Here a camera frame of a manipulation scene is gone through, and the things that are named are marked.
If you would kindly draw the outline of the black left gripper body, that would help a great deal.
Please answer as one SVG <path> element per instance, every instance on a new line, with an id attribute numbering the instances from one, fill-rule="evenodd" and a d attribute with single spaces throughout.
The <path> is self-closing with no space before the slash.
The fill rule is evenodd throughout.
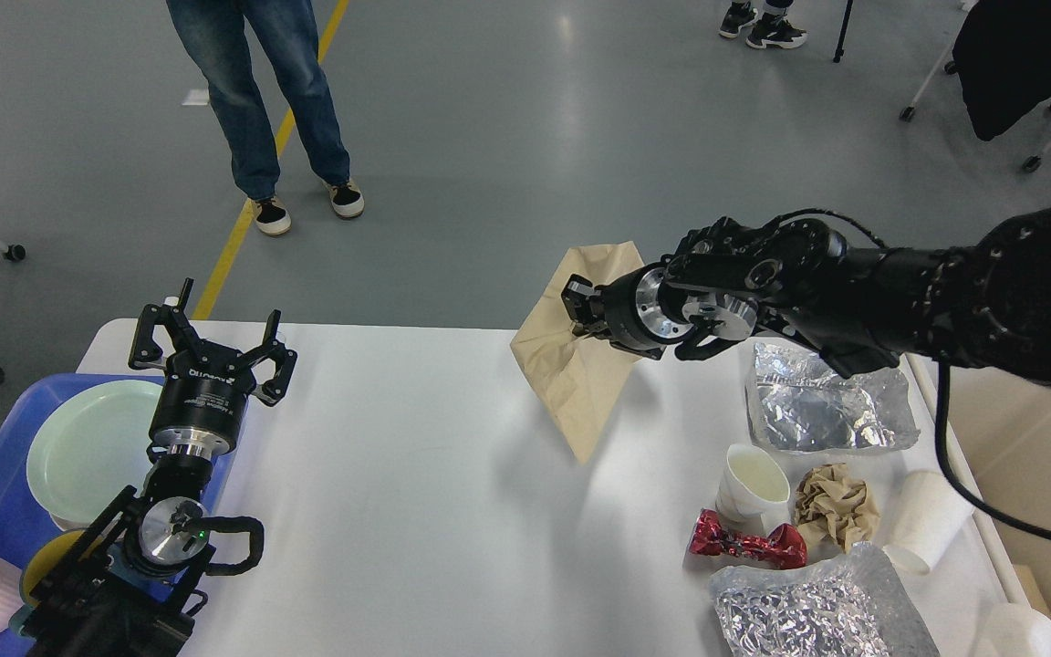
<path id="1" fill-rule="evenodd" d="M 255 375 L 228 366 L 213 373 L 205 366 L 192 358 L 167 362 L 149 429 L 151 444 L 166 452 L 217 457 L 236 449 Z"/>

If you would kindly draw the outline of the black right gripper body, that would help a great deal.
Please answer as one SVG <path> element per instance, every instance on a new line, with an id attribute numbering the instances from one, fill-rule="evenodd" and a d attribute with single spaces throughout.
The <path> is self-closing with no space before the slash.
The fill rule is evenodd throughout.
<path id="1" fill-rule="evenodd" d="M 666 266 L 654 263 L 601 288 L 609 345 L 640 358 L 662 358 L 664 350 L 695 336 L 696 327 L 666 304 L 681 300 L 663 288 Z"/>

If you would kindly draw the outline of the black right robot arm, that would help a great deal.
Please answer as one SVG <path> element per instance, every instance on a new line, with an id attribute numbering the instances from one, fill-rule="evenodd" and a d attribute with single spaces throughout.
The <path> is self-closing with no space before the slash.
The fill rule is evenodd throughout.
<path id="1" fill-rule="evenodd" d="M 1051 207 L 1011 217 L 963 248 L 854 248 L 806 208 L 746 227 L 723 215 L 658 262 L 597 286 L 568 278 L 573 334 L 647 360 L 675 349 L 709 360 L 764 332 L 813 350 L 843 378 L 937 361 L 937 465 L 947 483 L 1006 527 L 1051 541 L 1051 529 L 985 504 L 952 470 L 950 370 L 998 369 L 1051 390 Z"/>

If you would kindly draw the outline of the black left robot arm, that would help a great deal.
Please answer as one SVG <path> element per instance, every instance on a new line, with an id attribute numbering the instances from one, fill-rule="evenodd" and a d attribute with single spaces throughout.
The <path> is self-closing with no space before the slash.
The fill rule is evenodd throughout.
<path id="1" fill-rule="evenodd" d="M 202 496 L 217 459 L 236 449 L 249 399 L 276 406 L 297 353 L 279 338 L 279 310 L 254 348 L 202 338 L 186 315 L 192 287 L 186 279 L 174 304 L 146 305 L 135 326 L 130 368 L 164 374 L 146 481 L 124 487 L 54 564 L 26 567 L 13 623 L 32 656 L 176 656 L 208 601 L 200 579 L 262 560 L 263 523 L 214 516 Z"/>

